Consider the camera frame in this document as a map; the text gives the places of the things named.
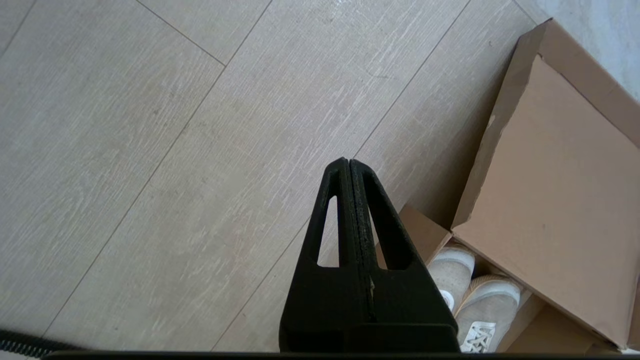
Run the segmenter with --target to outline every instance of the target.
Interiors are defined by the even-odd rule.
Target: white sneaker
[[[508,277],[474,279],[455,314],[460,351],[495,352],[509,330],[520,303],[520,288]]]
[[[444,247],[427,266],[452,314],[458,310],[471,282],[476,258],[462,245]]]

